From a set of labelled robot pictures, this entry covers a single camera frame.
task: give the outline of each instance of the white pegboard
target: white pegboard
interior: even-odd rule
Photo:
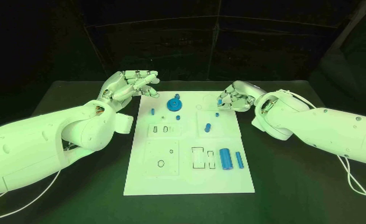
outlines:
[[[165,103],[175,93],[181,109],[171,112]],[[236,114],[217,110],[219,94],[160,92],[158,99],[141,97],[124,195],[253,192]],[[204,132],[207,123],[211,124],[209,133]],[[230,170],[220,166],[222,148],[230,150]],[[236,151],[243,169],[239,169]]]

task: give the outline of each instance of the dark table surface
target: dark table surface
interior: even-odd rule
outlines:
[[[232,82],[160,82],[158,91],[222,91]],[[268,92],[288,89],[318,107],[307,81],[253,82]],[[54,82],[33,115],[83,105],[102,82]],[[139,97],[119,112],[137,117]],[[281,141],[252,125],[253,109],[236,113],[255,193],[124,196],[135,121],[128,135],[113,134],[105,149],[60,171],[40,199],[1,223],[366,223],[366,197],[348,188],[334,155],[292,136]],[[366,184],[366,164],[351,161]],[[50,177],[8,192],[0,215],[26,205]]]

